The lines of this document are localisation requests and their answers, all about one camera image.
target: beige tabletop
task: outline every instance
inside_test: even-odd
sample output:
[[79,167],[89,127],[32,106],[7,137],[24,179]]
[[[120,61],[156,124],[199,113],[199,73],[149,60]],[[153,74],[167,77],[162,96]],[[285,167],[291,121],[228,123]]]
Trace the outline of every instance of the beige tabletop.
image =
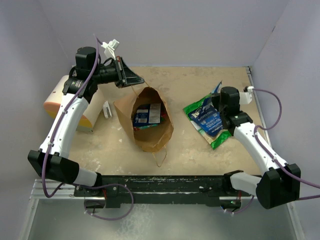
[[[167,157],[162,166],[157,167],[153,155],[143,152],[122,129],[113,102],[132,89],[118,89],[112,83],[99,86],[110,103],[112,118],[105,119],[101,113],[92,133],[76,132],[70,160],[102,175],[223,175],[235,170],[260,174],[251,156],[234,137],[213,150],[183,111],[210,93],[220,81],[222,86],[243,91],[250,85],[244,67],[132,67],[132,70],[159,89],[168,102],[174,131],[166,145]],[[241,110],[255,124],[261,124],[254,100],[241,106]],[[165,151],[162,149],[155,155],[160,163]]]

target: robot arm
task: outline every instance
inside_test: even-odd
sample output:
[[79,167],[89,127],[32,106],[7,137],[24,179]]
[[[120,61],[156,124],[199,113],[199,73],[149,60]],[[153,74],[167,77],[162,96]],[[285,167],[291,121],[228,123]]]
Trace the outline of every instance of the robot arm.
[[[220,112],[223,128],[228,129],[231,135],[245,147],[262,174],[262,177],[257,177],[242,171],[229,173],[226,175],[229,178],[229,187],[257,196],[260,204],[270,209],[297,200],[300,182],[287,176],[255,139],[255,124],[247,113],[240,110],[240,104],[251,102],[252,91],[253,87],[245,88],[245,92],[239,92],[234,87],[223,87],[220,93],[212,96],[212,103]],[[277,160],[287,171],[300,177],[301,171],[296,164],[288,164],[258,132],[256,135],[263,146],[272,155],[277,156]]]
[[[45,170],[46,178],[66,184],[86,185],[90,187],[101,185],[100,173],[81,168],[78,163],[69,160],[68,157],[78,123],[97,91],[98,84],[114,82],[118,88],[124,88],[145,82],[142,77],[136,75],[127,67],[122,57],[115,57],[114,50],[118,44],[119,42],[116,40],[111,41],[109,44],[105,42],[102,44],[102,47],[105,48],[106,56],[111,56],[111,63],[107,66],[103,64],[97,65],[88,84],[77,98],[73,100],[67,112],[64,112],[65,106],[82,87],[95,62],[96,49],[94,47],[81,47],[78,49],[75,55],[76,66],[73,69],[76,74],[74,75],[72,70],[69,79],[64,84],[60,109],[51,130],[39,150],[31,150],[28,154],[29,162],[40,177],[42,176],[45,154],[50,145],[51,148],[48,153]],[[63,113],[64,117],[59,123],[59,118]],[[55,138],[53,142],[50,142],[57,125],[59,127]]]

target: white connector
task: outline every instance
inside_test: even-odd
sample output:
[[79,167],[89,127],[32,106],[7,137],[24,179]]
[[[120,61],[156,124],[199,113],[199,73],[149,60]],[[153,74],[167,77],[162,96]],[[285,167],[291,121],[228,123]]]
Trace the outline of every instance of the white connector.
[[115,50],[118,47],[119,42],[115,39],[113,39],[112,41],[110,41],[109,43],[103,42],[101,47],[103,47],[104,50],[104,55],[106,56],[106,58],[112,58],[113,60],[116,60],[116,56],[115,56]]
[[252,93],[254,91],[254,88],[255,87],[253,87],[253,86],[248,86],[247,90],[248,90],[249,93]]

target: white wall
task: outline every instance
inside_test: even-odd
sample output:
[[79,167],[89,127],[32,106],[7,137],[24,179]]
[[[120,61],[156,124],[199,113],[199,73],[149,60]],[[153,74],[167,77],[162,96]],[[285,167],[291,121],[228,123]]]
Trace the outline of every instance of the white wall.
[[[283,115],[269,132],[271,144],[302,178],[320,184],[320,1],[292,0],[253,66],[257,88],[282,100]],[[272,97],[258,94],[266,124],[274,123],[279,107]],[[319,194],[301,185],[301,196]],[[296,203],[308,239],[319,239],[320,199]]]
[[39,0],[70,61],[92,34],[134,66],[250,66],[288,0]]
[[27,160],[53,120],[43,102],[70,63],[36,0],[0,1],[0,236],[17,239],[36,173]]

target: metal frame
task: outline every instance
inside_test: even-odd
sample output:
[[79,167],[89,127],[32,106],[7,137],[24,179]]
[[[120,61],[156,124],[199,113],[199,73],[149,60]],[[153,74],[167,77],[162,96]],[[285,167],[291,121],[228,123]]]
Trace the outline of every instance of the metal frame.
[[[246,68],[246,73],[249,78],[250,84],[253,86],[253,79],[251,75],[251,68],[249,66],[245,67]],[[256,102],[256,106],[258,109],[258,113],[261,119],[262,126],[266,126],[265,119],[263,117],[260,104],[259,104],[259,99],[256,95],[256,93],[253,93],[254,99]],[[266,138],[267,143],[271,146],[270,142],[270,137],[267,131],[264,131],[264,136]],[[53,181],[53,180],[46,180],[46,186],[48,188],[49,192],[52,192],[57,186],[58,182]],[[97,196],[86,196],[86,197],[75,197],[74,192],[75,192],[75,187],[72,185],[65,184],[61,187],[62,189],[57,191],[57,193],[51,198],[51,199],[77,199],[77,200],[101,200],[104,201],[105,199],[103,197],[97,197]],[[31,191],[31,196],[29,199],[29,204],[27,206],[27,212],[25,215],[25,220],[22,225],[22,230],[20,232],[19,240],[27,240],[30,235],[30,230],[33,224],[33,220],[37,211],[38,207],[38,202],[41,199],[47,199],[43,193],[42,189],[42,180],[41,179],[36,179]],[[220,201],[230,201],[234,200],[234,196],[220,196],[219,200]],[[301,226],[297,211],[296,211],[296,204],[294,202],[290,202],[287,204],[288,212],[291,218],[292,226],[296,235],[296,238],[298,240],[305,240],[305,234],[303,232],[303,228]]]

